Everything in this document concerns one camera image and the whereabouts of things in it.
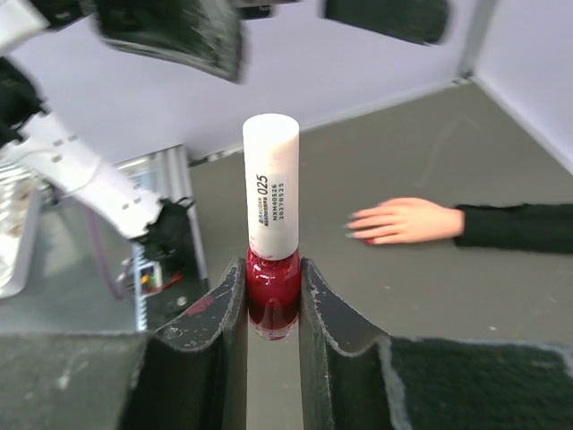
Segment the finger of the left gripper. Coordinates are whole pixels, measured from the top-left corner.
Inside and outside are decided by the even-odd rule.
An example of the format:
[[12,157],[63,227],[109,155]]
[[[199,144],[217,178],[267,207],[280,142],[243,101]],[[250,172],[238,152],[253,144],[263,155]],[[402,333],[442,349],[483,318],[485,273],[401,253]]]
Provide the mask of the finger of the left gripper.
[[95,1],[96,24],[110,46],[240,80],[242,18],[231,1]]
[[447,0],[328,0],[323,17],[416,45],[437,45],[446,31]]

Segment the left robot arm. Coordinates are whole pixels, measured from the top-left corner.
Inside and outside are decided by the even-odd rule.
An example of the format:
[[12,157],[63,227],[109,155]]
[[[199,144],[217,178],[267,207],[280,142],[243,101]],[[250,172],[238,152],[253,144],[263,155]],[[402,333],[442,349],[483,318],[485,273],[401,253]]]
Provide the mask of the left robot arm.
[[[240,76],[243,21],[253,1],[4,1],[1,4],[1,158],[36,172],[140,244],[165,270],[193,252],[188,209],[148,192],[84,144],[6,55],[45,31],[93,16],[111,47],[188,65],[229,82]],[[440,43],[446,1],[327,1],[326,19],[416,45]]]

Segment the red nail polish bottle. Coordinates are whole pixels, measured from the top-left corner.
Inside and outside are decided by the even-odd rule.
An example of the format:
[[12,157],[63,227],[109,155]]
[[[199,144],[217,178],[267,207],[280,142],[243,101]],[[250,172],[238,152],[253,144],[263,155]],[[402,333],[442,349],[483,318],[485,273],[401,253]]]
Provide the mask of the red nail polish bottle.
[[265,260],[248,249],[246,293],[254,330],[265,340],[284,339],[296,326],[301,296],[299,250],[282,260]]

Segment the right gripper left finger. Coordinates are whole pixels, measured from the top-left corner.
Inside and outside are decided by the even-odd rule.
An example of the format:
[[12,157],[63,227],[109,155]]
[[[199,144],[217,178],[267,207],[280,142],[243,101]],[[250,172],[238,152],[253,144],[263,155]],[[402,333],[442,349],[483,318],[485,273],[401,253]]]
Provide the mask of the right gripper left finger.
[[1,338],[4,429],[243,429],[245,262],[157,331]]

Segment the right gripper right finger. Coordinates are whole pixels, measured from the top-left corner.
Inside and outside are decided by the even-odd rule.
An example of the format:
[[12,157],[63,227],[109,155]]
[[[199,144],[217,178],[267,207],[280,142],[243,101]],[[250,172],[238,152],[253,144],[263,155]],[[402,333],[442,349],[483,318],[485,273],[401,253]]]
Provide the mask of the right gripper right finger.
[[307,429],[569,429],[572,348],[395,337],[302,261],[299,357]]

